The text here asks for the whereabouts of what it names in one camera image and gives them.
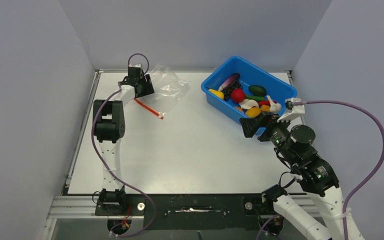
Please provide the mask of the clear zip top bag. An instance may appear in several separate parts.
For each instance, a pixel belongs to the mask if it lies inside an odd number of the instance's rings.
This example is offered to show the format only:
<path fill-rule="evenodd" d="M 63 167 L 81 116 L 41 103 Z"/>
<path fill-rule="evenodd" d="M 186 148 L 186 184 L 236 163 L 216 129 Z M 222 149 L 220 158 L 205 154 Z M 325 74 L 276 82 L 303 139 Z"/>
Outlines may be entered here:
<path fill-rule="evenodd" d="M 163 120 L 189 90 L 189 83 L 166 65 L 157 65 L 150 72 L 154 93 L 135 99 L 136 103 Z"/>

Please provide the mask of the red toy apple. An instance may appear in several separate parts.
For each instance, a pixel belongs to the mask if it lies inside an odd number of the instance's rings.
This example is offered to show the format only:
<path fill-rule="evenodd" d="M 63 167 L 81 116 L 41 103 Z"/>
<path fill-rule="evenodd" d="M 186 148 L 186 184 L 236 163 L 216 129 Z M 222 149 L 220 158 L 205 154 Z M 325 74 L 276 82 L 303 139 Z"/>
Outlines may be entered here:
<path fill-rule="evenodd" d="M 246 94 L 241 88 L 236 88 L 231 92 L 230 98 L 234 103 L 239 104 L 246 99 Z"/>

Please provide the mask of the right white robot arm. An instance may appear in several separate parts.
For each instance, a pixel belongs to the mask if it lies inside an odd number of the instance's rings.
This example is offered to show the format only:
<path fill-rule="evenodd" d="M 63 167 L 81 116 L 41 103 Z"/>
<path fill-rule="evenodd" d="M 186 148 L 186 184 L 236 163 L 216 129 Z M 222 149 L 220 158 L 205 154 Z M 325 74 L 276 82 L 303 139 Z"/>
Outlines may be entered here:
<path fill-rule="evenodd" d="M 309 240 L 364 239 L 351 213 L 343 210 L 345 201 L 333 168 L 313 147 L 314 130 L 303 124 L 289 129 L 290 122 L 279 118 L 277 114 L 261 113 L 253 118 L 240 118 L 239 122 L 246 138 L 264 129 L 258 140 L 274 145 L 278 158 L 289 166 L 291 176 L 314 202 L 323 223 L 295 203 L 279 185 L 262 192 L 262 209 L 281 215 Z"/>

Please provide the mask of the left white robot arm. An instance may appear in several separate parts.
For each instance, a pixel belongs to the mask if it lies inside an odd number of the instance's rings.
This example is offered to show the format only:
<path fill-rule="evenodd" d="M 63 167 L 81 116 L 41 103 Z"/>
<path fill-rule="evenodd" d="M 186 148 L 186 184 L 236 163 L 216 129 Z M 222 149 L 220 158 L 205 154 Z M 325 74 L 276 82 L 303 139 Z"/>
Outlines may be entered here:
<path fill-rule="evenodd" d="M 150 76 L 139 64 L 129 65 L 118 90 L 106 99 L 93 102 L 91 140 L 103 164 L 103 183 L 97 212 L 110 216 L 132 213 L 122 180 L 120 148 L 126 132 L 125 106 L 139 97 L 154 93 Z"/>

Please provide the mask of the orange toy fruit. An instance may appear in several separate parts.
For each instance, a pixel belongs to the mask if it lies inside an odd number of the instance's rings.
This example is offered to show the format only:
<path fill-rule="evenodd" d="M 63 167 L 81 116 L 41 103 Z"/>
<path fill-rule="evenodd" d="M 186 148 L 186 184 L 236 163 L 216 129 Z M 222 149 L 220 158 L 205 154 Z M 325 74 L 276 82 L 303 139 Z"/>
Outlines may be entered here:
<path fill-rule="evenodd" d="M 252 107 L 246 110 L 245 115 L 249 118 L 257 117 L 261 113 L 261 109 L 259 107 Z"/>

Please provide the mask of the orange fried toy piece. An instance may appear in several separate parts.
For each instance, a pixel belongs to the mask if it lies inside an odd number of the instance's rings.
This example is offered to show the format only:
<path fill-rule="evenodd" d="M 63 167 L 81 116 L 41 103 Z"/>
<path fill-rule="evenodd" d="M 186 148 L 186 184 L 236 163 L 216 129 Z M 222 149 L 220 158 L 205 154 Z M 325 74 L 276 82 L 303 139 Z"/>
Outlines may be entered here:
<path fill-rule="evenodd" d="M 261 110 L 262 112 L 265 112 L 265 113 L 270 113 L 270 112 L 271 112 L 271 110 L 270 110 L 270 106 L 269 106 L 269 105 L 262 105 L 262 106 L 260 107 L 260 110 Z"/>

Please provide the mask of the green toy cucumber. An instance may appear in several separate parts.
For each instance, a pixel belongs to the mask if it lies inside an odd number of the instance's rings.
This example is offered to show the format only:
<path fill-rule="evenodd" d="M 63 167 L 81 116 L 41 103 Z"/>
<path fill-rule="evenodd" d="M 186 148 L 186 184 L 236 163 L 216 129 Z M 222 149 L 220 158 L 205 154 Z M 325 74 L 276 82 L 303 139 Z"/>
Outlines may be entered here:
<path fill-rule="evenodd" d="M 248 100 L 254 100 L 256 102 L 265 101 L 266 98 L 264 96 L 254 96 L 254 95 L 246 95 L 246 99 Z"/>

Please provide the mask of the white toy garlic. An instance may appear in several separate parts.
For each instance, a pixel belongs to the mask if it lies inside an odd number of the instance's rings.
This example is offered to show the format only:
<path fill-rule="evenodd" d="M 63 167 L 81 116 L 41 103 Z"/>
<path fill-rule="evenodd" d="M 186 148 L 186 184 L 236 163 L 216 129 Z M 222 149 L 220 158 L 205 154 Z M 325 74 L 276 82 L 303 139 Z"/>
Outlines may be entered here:
<path fill-rule="evenodd" d="M 270 95 L 267 95 L 266 97 L 269 101 L 269 112 L 273 114 L 278 114 L 282 110 L 282 105 L 280 103 L 275 103 Z"/>

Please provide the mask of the green toy avocado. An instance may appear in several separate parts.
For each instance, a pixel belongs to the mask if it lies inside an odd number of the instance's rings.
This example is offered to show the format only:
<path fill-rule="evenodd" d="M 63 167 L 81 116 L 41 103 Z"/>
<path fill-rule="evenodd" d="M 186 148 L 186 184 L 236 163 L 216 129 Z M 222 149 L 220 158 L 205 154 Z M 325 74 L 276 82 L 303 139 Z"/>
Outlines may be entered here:
<path fill-rule="evenodd" d="M 248 90 L 252 95 L 257 97 L 265 97 L 267 95 L 267 90 L 261 85 L 250 85 Z"/>

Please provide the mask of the dark toy grapes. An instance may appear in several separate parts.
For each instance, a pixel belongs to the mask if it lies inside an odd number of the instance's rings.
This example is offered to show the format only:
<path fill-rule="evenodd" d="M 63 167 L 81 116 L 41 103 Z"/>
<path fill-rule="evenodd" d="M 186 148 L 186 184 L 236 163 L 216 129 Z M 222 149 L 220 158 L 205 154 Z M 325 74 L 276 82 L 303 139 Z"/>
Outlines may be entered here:
<path fill-rule="evenodd" d="M 233 90 L 235 89 L 242 89 L 243 86 L 242 84 L 238 81 L 235 80 L 234 82 L 231 82 L 228 86 L 226 86 L 223 90 L 222 93 L 224 95 L 223 100 L 228 101 L 231 98 L 231 94 Z"/>

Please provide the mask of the blue plastic bin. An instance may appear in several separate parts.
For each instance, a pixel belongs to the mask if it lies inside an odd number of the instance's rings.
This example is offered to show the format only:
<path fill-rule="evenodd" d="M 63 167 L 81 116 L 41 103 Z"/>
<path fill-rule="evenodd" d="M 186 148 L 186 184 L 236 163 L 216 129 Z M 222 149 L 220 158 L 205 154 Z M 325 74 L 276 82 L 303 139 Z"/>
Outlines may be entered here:
<path fill-rule="evenodd" d="M 202 82 L 201 90 L 205 93 L 206 100 L 211 106 L 237 124 L 240 124 L 240 118 L 246 117 L 245 113 L 239 111 L 240 105 L 231 99 L 221 99 L 211 92 L 211 90 L 218 90 L 233 74 L 239 74 L 238 82 L 241 84 L 243 92 L 249 96 L 253 95 L 249 91 L 249 86 L 253 85 L 265 88 L 266 93 L 272 100 L 282 105 L 285 104 L 286 99 L 294 98 L 298 95 L 296 88 L 292 85 L 280 80 L 242 57 L 232 56 Z"/>

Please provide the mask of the yellow toy pepper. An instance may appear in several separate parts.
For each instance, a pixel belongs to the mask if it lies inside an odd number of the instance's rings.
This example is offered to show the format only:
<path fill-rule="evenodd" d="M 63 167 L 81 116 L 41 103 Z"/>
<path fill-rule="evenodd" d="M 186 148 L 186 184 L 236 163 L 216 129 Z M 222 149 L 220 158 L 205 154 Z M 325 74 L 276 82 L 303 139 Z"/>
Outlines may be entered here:
<path fill-rule="evenodd" d="M 211 89 L 211 88 L 208 91 L 213 95 L 215 95 L 216 97 L 220 98 L 221 100 L 224 100 L 225 95 L 222 91 Z"/>

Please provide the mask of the purple toy eggplant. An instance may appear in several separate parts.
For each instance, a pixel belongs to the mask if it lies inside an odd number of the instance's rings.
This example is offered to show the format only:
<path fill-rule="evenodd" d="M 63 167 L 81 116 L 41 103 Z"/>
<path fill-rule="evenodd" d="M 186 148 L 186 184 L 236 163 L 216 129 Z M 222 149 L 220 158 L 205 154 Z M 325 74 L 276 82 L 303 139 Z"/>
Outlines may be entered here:
<path fill-rule="evenodd" d="M 238 80 L 240 78 L 239 73 L 233 73 L 231 76 L 229 76 L 218 88 L 218 91 L 224 90 L 228 85 L 233 83 L 234 81 Z"/>

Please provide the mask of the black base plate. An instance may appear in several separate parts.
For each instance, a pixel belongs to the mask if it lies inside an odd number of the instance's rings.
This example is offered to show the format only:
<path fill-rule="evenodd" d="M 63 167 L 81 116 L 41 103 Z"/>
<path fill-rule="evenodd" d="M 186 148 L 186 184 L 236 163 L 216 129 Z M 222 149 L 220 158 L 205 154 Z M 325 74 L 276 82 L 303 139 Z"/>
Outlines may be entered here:
<path fill-rule="evenodd" d="M 108 218 L 108 226 L 128 223 L 140 230 L 258 230 L 275 214 L 260 193 L 231 194 L 127 194 L 124 204 L 95 200 L 95 215 Z"/>

